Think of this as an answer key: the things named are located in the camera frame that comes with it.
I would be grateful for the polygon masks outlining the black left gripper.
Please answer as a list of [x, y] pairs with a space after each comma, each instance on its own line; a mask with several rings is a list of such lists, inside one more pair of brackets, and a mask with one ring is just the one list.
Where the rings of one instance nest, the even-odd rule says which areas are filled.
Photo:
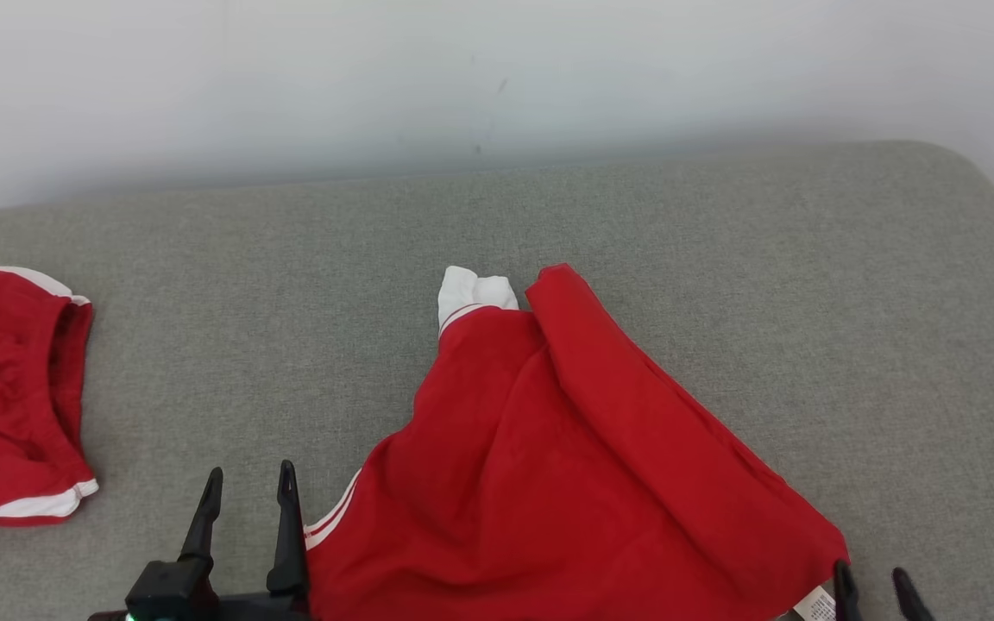
[[[220, 515], [223, 496], [223, 469], [214, 467], [206, 480], [179, 558], [210, 561], [213, 526]], [[277, 503], [280, 508], [279, 530], [274, 565], [268, 571], [269, 593], [242, 593], [218, 598], [217, 606], [206, 613], [205, 620], [314, 620], [309, 612], [307, 594], [309, 573], [299, 484], [292, 461], [280, 464]]]

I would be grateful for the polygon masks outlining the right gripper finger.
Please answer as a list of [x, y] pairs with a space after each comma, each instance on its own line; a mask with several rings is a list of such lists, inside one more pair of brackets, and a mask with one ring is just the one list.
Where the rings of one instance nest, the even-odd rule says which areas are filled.
[[894, 568], [892, 570], [892, 583], [894, 583], [896, 603], [904, 620], [936, 620], [934, 614], [928, 609], [926, 602], [924, 602], [922, 595], [915, 588], [915, 583], [906, 570], [903, 568]]
[[863, 621], [859, 608], [859, 586], [847, 561], [834, 563], [834, 605], [837, 621]]

